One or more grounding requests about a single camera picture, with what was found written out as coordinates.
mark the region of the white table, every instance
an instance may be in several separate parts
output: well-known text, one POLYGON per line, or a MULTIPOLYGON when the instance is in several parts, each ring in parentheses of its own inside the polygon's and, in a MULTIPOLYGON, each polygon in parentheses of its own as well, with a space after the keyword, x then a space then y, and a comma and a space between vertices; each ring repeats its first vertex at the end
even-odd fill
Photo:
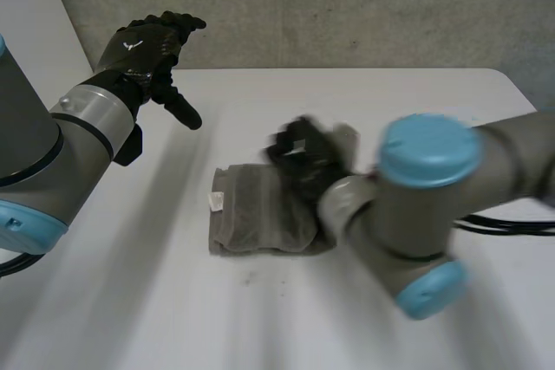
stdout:
MULTIPOLYGON (((487 69, 177 71, 202 113, 189 132, 150 104, 144 153, 112 166, 68 235, 0 282, 0 367, 9 370, 553 369, 554 242, 457 232, 468 295, 410 321, 345 248, 311 258, 209 256, 216 167, 260 161, 267 136, 302 113, 361 133, 417 112, 471 124, 533 107, 487 69)), ((533 202, 506 218, 552 217, 533 202)))

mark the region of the gray wall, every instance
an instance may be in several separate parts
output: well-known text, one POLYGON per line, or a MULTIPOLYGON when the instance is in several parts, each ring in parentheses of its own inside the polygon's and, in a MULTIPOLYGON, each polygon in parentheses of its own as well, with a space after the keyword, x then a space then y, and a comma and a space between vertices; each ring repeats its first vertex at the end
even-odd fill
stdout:
POLYGON ((177 10, 208 22, 182 68, 496 68, 537 107, 555 106, 555 0, 63 2, 93 64, 120 26, 177 10))

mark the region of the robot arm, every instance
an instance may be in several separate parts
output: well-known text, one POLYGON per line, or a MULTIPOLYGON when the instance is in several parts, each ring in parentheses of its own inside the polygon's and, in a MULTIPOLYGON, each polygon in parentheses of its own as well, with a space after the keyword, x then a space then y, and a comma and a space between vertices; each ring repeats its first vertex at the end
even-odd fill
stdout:
POLYGON ((198 113, 172 86, 181 46, 206 26, 165 12, 120 29, 95 75, 50 110, 0 39, 0 248, 50 251, 112 161, 141 153, 139 107, 152 99, 197 129, 198 113))
POLYGON ((301 196, 316 190, 304 200, 317 202, 324 228, 353 248, 413 319, 439 312, 464 291, 466 271, 449 253, 455 220, 517 198, 549 204, 555 192, 553 112, 476 128, 440 115, 408 116, 387 128, 372 179, 348 173, 336 179, 346 169, 337 169, 337 152, 314 145, 324 140, 322 133, 311 144, 314 134, 296 130, 291 143, 303 141, 303 157, 291 154, 291 145, 278 146, 294 130, 277 135, 268 149, 272 163, 293 186, 302 184, 301 196), (293 155, 301 162, 285 171, 284 161, 291 166, 293 155), (322 173, 328 169, 330 175, 322 173), (307 174, 316 171, 319 188, 307 174))

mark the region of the towel label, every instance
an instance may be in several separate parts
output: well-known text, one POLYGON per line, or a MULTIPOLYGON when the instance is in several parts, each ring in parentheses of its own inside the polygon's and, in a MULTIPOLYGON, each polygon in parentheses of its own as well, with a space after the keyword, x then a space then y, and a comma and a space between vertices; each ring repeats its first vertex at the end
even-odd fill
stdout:
POLYGON ((224 209, 224 193, 210 192, 208 194, 208 204, 210 204, 210 211, 222 211, 224 209))

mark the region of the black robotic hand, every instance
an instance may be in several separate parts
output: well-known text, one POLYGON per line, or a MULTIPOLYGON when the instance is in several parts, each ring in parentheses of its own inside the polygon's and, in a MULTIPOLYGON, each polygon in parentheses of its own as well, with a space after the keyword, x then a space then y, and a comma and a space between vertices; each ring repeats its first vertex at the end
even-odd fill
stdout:
POLYGON ((281 178, 313 210, 330 186, 350 175, 336 145, 308 116, 285 126, 265 151, 281 178))
POLYGON ((189 35, 205 27, 206 22, 202 19, 169 11, 160 17, 149 15, 144 20, 132 21, 112 36, 96 67, 97 76, 93 79, 125 90, 118 95, 131 103, 128 106, 133 107, 135 117, 138 106, 152 98, 155 103, 164 105, 182 124, 193 130, 198 129, 202 119, 172 86, 171 71, 189 35), (135 92, 140 95, 138 99, 129 97, 133 94, 129 93, 129 83, 137 86, 135 92))

